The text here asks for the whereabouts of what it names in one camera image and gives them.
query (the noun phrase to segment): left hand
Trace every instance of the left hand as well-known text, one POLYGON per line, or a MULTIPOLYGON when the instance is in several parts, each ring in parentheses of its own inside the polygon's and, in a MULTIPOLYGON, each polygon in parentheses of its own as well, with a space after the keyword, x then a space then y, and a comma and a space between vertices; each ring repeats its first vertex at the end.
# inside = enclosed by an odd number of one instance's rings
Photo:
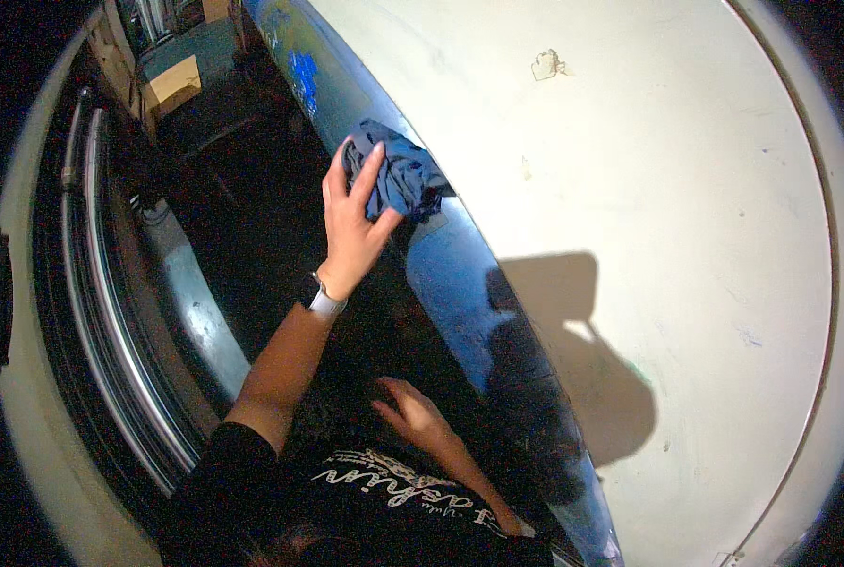
POLYGON ((343 146, 321 182, 324 195, 324 225, 327 232, 327 259, 317 269, 331 300, 343 301, 365 278, 384 249, 387 238, 403 215, 387 208, 375 223, 366 219, 366 205, 377 183, 384 161, 384 145, 378 142, 366 159, 352 191, 347 195, 347 175, 343 170, 343 146))
POLYGON ((372 407, 393 426, 400 437, 438 461, 452 459, 457 453, 466 453, 460 437, 453 432, 435 403, 426 395, 405 380, 385 377, 377 381, 390 391, 400 411, 393 411, 380 400, 372 402, 372 407))

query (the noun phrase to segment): metal pipe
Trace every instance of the metal pipe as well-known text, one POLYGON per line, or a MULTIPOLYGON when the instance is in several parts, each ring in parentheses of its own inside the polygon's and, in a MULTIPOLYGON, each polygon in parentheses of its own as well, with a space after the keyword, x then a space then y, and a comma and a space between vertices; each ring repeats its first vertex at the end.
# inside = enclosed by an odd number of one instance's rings
POLYGON ((113 291, 114 287, 107 264, 101 226, 100 189, 103 177, 103 145, 105 145, 102 132, 104 123, 103 109, 95 110, 85 148, 87 241, 95 295, 105 318, 110 342, 125 375, 129 379, 129 385, 136 402, 144 410, 147 421, 158 437, 171 450, 174 460, 188 472, 197 461, 196 452, 185 440, 185 437, 180 434, 178 427, 172 423, 166 406, 146 376, 142 360, 133 346, 129 328, 121 314, 119 301, 113 291))

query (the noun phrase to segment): scuff mark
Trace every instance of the scuff mark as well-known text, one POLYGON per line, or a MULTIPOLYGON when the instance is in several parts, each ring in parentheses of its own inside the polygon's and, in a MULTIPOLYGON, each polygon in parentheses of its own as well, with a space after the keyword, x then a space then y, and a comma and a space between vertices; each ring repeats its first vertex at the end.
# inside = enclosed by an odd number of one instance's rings
POLYGON ((522 179, 528 181, 532 178, 531 171, 529 170, 529 160, 526 159, 526 156, 522 156, 522 165, 520 165, 520 169, 522 171, 522 179))
POLYGON ((736 331, 740 334, 740 339, 743 340, 745 346, 762 346, 761 341, 753 333, 752 329, 743 326, 736 331))
POLYGON ((567 63, 561 61, 557 52, 553 49, 542 51, 535 55, 535 62, 531 65, 532 76, 536 81, 550 79, 560 73, 572 75, 573 72, 567 69, 567 63))
POLYGON ((292 77, 293 94, 302 102, 309 118, 315 118, 317 103, 315 102, 315 73, 317 66, 311 53, 290 50, 290 76, 292 77))

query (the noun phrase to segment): smartwatch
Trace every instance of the smartwatch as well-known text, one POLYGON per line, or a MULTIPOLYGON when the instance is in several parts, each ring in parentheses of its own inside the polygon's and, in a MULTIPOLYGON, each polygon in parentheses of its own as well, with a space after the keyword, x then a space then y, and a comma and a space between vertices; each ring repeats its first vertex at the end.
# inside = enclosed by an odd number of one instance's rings
POLYGON ((336 301, 327 297, 324 282, 317 277, 317 273, 307 274, 302 284, 299 302, 302 306, 327 318, 333 318, 343 313, 348 300, 336 301))

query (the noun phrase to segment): fingers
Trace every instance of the fingers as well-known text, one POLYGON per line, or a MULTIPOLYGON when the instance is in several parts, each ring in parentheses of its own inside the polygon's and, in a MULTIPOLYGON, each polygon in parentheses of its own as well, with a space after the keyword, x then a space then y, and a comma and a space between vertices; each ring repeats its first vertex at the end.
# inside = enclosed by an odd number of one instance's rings
POLYGON ((377 173, 381 169, 381 164, 384 162, 384 143, 378 142, 375 148, 368 154, 365 165, 356 177, 356 182, 353 183, 353 190, 349 198, 356 200, 357 206, 365 209, 368 204, 368 198, 371 197, 371 191, 377 184, 377 173))
POLYGON ((343 171, 343 146, 347 145, 347 142, 349 142, 349 138, 344 140, 337 148, 334 159, 330 162, 330 169, 327 170, 327 175, 321 182, 321 193, 324 195, 325 208, 330 206, 331 202, 347 197, 347 173, 343 171))
POLYGON ((398 404, 402 407, 402 399, 405 395, 409 395, 409 392, 406 390, 406 387, 412 387, 408 382, 405 380, 396 380, 390 377, 382 377, 377 380, 381 385, 383 385, 390 394, 393 396, 393 399, 396 400, 398 404))
POLYGON ((396 430, 396 433, 400 434, 401 436, 405 436, 407 427, 402 415, 394 412, 393 408, 390 407, 390 405, 387 405, 384 402, 378 400, 371 402, 371 406, 375 409, 378 414, 381 414, 381 417, 384 418, 384 421, 386 421, 390 425, 393 425, 393 429, 396 430))
POLYGON ((368 235, 378 242, 384 242, 393 229, 403 221, 403 215, 397 212, 393 207, 387 207, 381 216, 375 221, 374 226, 368 231, 368 235))

